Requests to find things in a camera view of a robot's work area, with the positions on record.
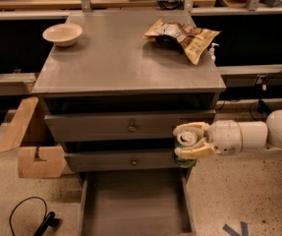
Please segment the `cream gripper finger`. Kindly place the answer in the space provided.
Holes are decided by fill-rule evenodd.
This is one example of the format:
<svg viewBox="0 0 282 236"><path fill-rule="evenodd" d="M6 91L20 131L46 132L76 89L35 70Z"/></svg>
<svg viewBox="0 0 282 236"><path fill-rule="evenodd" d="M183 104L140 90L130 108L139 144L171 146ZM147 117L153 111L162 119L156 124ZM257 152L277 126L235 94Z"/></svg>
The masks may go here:
<svg viewBox="0 0 282 236"><path fill-rule="evenodd" d="M199 139L206 136L209 124L205 122L191 122L177 126L173 130L173 135L177 137L180 133L190 132L195 133Z"/></svg>
<svg viewBox="0 0 282 236"><path fill-rule="evenodd" d="M201 139L190 147L176 147L174 152L182 159L200 159L215 154L214 146L208 143L206 139Z"/></svg>

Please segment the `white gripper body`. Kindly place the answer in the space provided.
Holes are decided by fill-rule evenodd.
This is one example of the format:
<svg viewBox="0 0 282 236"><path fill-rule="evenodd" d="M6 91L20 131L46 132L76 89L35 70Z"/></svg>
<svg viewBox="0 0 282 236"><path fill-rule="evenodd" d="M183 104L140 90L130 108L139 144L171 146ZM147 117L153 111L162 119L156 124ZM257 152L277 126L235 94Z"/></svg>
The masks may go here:
<svg viewBox="0 0 282 236"><path fill-rule="evenodd" d="M240 126L233 120L219 120L207 130L207 140L217 154L228 156L239 153L242 149Z"/></svg>

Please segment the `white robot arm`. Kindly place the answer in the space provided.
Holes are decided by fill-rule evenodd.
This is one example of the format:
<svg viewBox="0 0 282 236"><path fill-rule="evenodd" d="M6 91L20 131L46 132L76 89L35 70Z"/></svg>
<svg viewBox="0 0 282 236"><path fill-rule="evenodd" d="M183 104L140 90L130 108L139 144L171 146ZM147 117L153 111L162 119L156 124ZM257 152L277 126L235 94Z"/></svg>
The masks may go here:
<svg viewBox="0 0 282 236"><path fill-rule="evenodd" d="M282 155L282 110L271 112L265 121L218 120L211 125L192 122L177 126L174 152L179 159L193 160L218 154L236 155L255 149L266 156Z"/></svg>

